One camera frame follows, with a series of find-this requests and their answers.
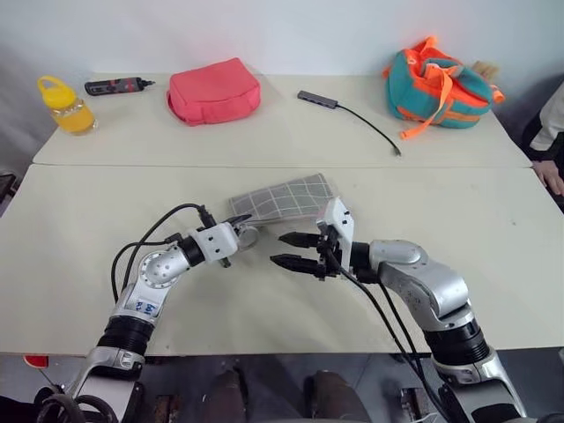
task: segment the white table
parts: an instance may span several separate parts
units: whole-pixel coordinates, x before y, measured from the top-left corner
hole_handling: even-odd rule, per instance
[[[489,343],[564,344],[564,220],[530,169],[32,166],[0,219],[0,352],[87,353],[113,307],[109,268],[124,243],[179,203],[204,203],[220,219],[230,196],[316,171],[352,210],[356,240],[409,239],[457,269]],[[196,224],[186,211],[155,239]],[[185,274],[148,353],[396,351],[347,282],[319,282],[270,263],[272,254],[305,253],[276,241],[292,230],[315,228],[269,227],[256,248],[233,257],[232,268]]]
[[[98,74],[93,79],[120,75]],[[167,75],[141,93],[89,97],[99,121],[91,134],[60,130],[34,163],[48,165],[181,167],[529,167],[492,113],[472,129],[429,128],[409,141],[400,130],[417,123],[393,117],[384,83],[373,77],[258,77],[263,101],[236,122],[189,127],[167,108]],[[395,157],[388,142],[344,110],[329,110],[296,99],[299,90],[339,100],[395,139],[404,153]]]

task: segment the person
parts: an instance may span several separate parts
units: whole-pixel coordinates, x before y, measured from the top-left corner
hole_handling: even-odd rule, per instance
[[[564,83],[523,132],[523,152],[564,212]]]
[[[325,422],[370,423],[368,412],[354,389],[338,374],[318,371],[306,393],[308,419]],[[215,377],[202,401],[201,423],[246,423],[248,408],[244,378],[237,370]]]

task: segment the white wall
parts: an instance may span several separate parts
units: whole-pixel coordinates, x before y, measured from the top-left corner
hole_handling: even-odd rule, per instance
[[[564,71],[563,0],[3,0],[0,49],[78,81],[88,71],[183,71],[239,56],[262,73],[379,74],[423,37],[501,67],[510,129],[520,100]],[[0,79],[2,87],[6,81]]]

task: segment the teal and orange bag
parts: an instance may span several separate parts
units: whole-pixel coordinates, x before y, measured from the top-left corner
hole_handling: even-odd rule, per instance
[[[497,87],[435,44],[429,37],[400,51],[383,73],[391,113],[422,122],[402,131],[401,138],[414,137],[430,124],[470,128],[493,103],[505,100]]]

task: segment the bottle handle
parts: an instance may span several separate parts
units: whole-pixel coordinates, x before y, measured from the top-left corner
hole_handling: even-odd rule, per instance
[[[45,90],[47,90],[47,88],[45,87],[46,81],[50,82],[53,85],[66,86],[66,84],[61,79],[45,75],[37,79],[37,88],[39,88],[41,94],[45,93]]]

